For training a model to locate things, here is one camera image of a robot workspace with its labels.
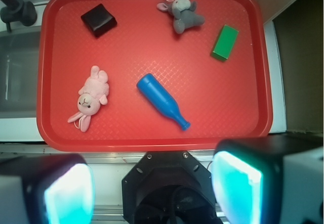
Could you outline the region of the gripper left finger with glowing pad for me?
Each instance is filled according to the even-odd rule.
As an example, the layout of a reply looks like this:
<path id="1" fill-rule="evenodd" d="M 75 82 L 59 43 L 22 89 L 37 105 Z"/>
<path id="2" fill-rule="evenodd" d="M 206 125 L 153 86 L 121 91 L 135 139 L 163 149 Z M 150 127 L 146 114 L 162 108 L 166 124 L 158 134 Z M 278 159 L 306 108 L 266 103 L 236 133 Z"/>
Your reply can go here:
<path id="1" fill-rule="evenodd" d="M 91 223 L 93 172 L 79 154 L 1 159 L 1 223 Z"/>

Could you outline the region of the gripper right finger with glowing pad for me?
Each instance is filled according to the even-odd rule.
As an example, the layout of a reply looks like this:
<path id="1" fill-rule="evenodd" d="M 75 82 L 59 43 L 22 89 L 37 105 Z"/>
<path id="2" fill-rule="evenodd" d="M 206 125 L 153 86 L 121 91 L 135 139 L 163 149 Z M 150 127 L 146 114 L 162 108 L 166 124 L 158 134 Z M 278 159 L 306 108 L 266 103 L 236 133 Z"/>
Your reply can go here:
<path id="1" fill-rule="evenodd" d="M 211 179 L 230 223 L 323 223 L 322 137 L 222 140 Z"/>

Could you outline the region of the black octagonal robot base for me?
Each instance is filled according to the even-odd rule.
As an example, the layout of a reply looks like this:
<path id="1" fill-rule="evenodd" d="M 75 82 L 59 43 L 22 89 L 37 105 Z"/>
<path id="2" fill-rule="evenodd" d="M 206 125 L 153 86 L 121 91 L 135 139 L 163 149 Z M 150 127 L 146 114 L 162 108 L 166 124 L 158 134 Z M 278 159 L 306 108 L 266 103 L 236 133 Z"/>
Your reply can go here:
<path id="1" fill-rule="evenodd" d="M 211 173 L 189 152 L 147 152 L 121 181 L 128 223 L 221 223 Z"/>

